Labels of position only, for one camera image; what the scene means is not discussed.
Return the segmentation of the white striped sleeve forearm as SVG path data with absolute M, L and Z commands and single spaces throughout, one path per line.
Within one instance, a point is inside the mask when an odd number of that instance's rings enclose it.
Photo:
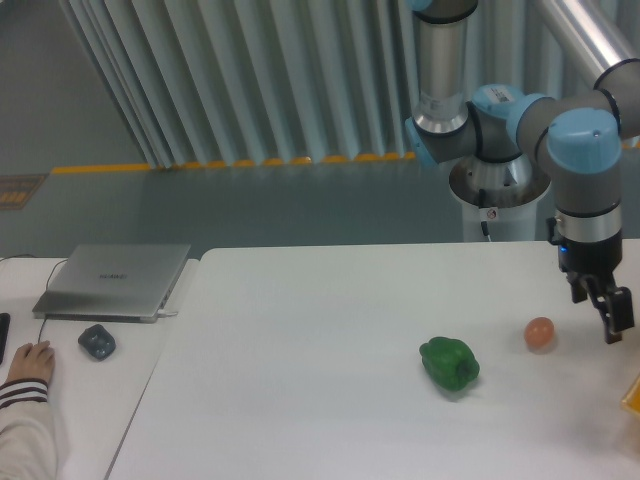
M 55 479 L 58 456 L 48 384 L 29 378 L 1 386 L 1 478 Z

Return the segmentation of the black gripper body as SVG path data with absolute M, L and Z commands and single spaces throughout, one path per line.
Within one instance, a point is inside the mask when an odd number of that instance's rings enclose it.
M 578 242 L 568 239 L 559 232 L 559 221 L 555 217 L 546 219 L 547 241 L 558 247 L 558 264 L 566 274 L 574 303 L 587 300 L 588 294 L 582 285 L 584 275 L 597 276 L 603 293 L 615 291 L 617 286 L 613 271 L 622 260 L 622 233 L 599 242 Z

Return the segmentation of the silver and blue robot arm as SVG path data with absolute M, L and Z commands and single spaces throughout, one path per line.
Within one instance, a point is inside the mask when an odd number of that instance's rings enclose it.
M 426 165 L 458 160 L 456 196 L 480 210 L 512 208 L 552 190 L 547 239 L 574 302 L 590 301 L 607 343 L 634 325 L 632 295 L 616 284 L 622 259 L 621 145 L 639 133 L 639 58 L 592 1 L 539 1 L 540 13 L 589 92 L 565 99 L 486 85 L 463 97 L 474 1 L 413 1 L 420 99 L 406 122 Z

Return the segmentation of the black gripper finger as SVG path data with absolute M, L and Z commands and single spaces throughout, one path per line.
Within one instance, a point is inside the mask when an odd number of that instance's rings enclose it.
M 626 330 L 635 327 L 632 293 L 627 287 L 606 292 L 602 300 L 605 342 L 613 344 L 623 339 Z
M 582 285 L 591 299 L 593 307 L 597 309 L 601 315 L 604 315 L 605 299 L 598 277 L 591 274 L 584 275 L 582 277 Z

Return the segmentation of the person's hand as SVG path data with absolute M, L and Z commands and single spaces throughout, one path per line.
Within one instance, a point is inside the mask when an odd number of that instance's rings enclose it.
M 55 369 L 55 351 L 49 341 L 25 344 L 15 353 L 7 382 L 40 380 L 48 384 Z

